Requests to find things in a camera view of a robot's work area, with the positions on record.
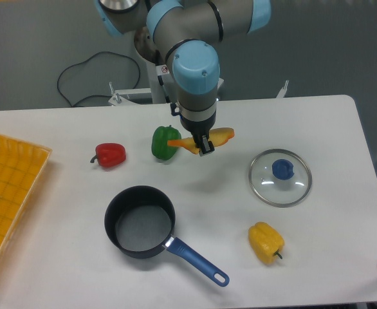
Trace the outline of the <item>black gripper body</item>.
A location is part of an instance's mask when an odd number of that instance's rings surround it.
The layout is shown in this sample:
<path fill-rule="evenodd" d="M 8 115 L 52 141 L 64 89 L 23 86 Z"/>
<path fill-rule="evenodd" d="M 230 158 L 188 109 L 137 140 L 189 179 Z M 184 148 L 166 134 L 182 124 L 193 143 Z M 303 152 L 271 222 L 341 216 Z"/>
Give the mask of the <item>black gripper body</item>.
<path fill-rule="evenodd" d="M 193 137 L 209 137 L 209 131 L 215 124 L 215 104 L 202 111 L 191 111 L 180 103 L 171 103 L 172 116 L 179 117 L 181 125 L 189 131 Z"/>

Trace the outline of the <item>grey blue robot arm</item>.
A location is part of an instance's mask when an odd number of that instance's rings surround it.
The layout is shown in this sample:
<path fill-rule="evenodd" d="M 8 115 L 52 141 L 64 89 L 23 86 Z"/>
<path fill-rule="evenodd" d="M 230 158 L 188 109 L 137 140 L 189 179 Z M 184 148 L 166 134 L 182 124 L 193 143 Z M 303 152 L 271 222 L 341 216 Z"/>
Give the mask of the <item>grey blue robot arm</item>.
<path fill-rule="evenodd" d="M 190 8 L 181 1 L 95 1 L 95 6 L 112 35 L 148 29 L 174 80 L 172 115 L 191 133 L 196 154 L 212 153 L 220 78 L 213 44 L 266 26 L 270 1 L 205 1 Z"/>

